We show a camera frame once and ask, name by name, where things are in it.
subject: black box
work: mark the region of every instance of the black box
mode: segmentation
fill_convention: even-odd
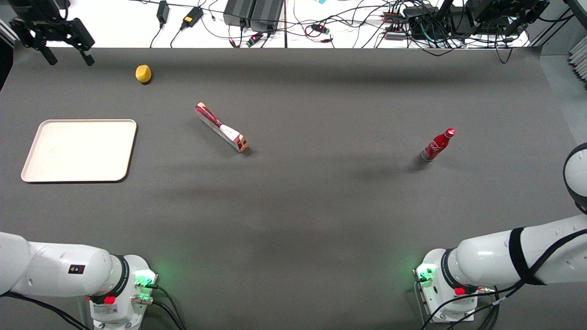
[[[265,32],[277,29],[284,0],[257,0],[251,15],[251,29]]]
[[[256,0],[228,0],[224,8],[224,23],[235,26],[251,26],[251,15]]]

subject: bottle cap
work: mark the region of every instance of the bottle cap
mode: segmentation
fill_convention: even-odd
[[[444,136],[448,137],[449,139],[451,137],[453,137],[455,134],[457,133],[457,131],[454,130],[454,128],[449,128],[446,130],[446,132],[444,132]]]

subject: coca-cola bottle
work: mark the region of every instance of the coca-cola bottle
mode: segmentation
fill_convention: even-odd
[[[422,158],[427,161],[433,160],[441,151],[444,150],[444,148],[448,146],[450,138],[453,137],[455,133],[456,131],[454,128],[449,128],[446,130],[446,132],[444,132],[444,134],[435,137],[434,140],[432,140],[432,142],[430,142],[428,146],[422,150]]]

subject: power adapter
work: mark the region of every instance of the power adapter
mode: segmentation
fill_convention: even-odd
[[[181,23],[181,30],[185,28],[193,27],[204,15],[204,11],[200,7],[194,7],[190,10],[189,13],[184,17],[183,22]]]
[[[167,1],[162,0],[159,2],[159,8],[157,9],[157,19],[159,20],[159,27],[163,27],[167,23],[167,16],[169,15],[169,5]]]

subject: white tray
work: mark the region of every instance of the white tray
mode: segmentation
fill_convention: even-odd
[[[39,125],[22,169],[26,182],[120,181],[137,123],[131,119],[52,119]]]

